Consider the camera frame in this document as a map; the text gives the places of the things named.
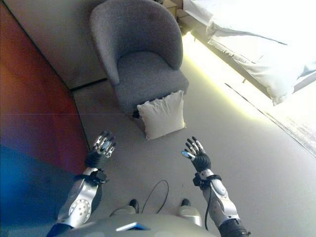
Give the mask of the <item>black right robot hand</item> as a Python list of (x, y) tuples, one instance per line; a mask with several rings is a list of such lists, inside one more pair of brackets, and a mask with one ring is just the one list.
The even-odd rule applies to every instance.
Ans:
[(206, 154), (201, 142), (194, 136), (191, 139), (187, 139), (185, 143), (187, 149), (181, 152), (182, 156), (188, 158), (193, 164), (197, 172), (202, 172), (211, 168), (211, 161)]

